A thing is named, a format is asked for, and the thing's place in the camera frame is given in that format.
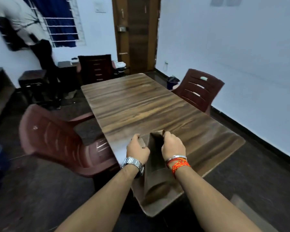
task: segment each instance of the silver bangle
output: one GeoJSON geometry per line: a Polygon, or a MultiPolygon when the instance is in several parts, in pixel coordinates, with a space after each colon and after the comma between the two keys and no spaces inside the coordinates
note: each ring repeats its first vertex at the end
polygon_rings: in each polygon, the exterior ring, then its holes
{"type": "Polygon", "coordinates": [[[187,160],[186,156],[172,156],[171,158],[168,158],[165,163],[168,163],[170,160],[175,159],[175,158],[185,158],[187,160]]]}

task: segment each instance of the forearm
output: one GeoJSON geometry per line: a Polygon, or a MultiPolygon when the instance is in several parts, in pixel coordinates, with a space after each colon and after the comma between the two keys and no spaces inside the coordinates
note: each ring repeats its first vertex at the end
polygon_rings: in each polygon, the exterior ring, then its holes
{"type": "Polygon", "coordinates": [[[56,232],[112,231],[138,168],[128,164],[70,215],[56,232]]]}
{"type": "Polygon", "coordinates": [[[192,168],[180,167],[175,172],[175,176],[188,196],[200,225],[206,232],[260,231],[245,214],[192,168]]]}

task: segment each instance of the blue curtain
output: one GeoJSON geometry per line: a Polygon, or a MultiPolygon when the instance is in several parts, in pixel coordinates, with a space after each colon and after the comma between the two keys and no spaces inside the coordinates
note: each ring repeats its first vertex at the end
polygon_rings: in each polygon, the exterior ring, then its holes
{"type": "MultiPolygon", "coordinates": [[[[67,0],[32,0],[39,12],[45,18],[73,18],[70,11],[67,0]]],[[[75,26],[73,19],[46,19],[49,26],[75,26]]],[[[52,35],[54,41],[66,41],[67,42],[55,42],[57,47],[67,46],[75,47],[75,41],[78,39],[76,27],[49,27],[50,32],[56,33],[70,33],[65,35],[52,35]]]]}

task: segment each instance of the silver watch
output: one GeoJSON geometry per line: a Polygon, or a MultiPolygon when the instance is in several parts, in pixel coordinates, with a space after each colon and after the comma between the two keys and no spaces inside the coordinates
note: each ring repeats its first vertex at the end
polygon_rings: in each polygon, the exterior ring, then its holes
{"type": "Polygon", "coordinates": [[[133,164],[135,165],[138,169],[139,169],[139,173],[136,175],[135,178],[138,178],[140,176],[143,175],[144,173],[144,166],[142,165],[142,163],[140,161],[138,161],[137,159],[135,158],[132,158],[132,157],[127,157],[124,162],[122,163],[122,167],[125,167],[127,164],[133,164]]]}

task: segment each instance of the hanging shirt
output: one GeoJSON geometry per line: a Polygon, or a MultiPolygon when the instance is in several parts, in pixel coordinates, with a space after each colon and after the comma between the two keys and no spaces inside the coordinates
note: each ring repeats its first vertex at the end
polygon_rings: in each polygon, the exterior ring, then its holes
{"type": "Polygon", "coordinates": [[[10,21],[12,28],[27,45],[35,45],[35,38],[38,41],[48,40],[40,23],[37,23],[35,13],[23,0],[0,0],[0,17],[10,21]]]}

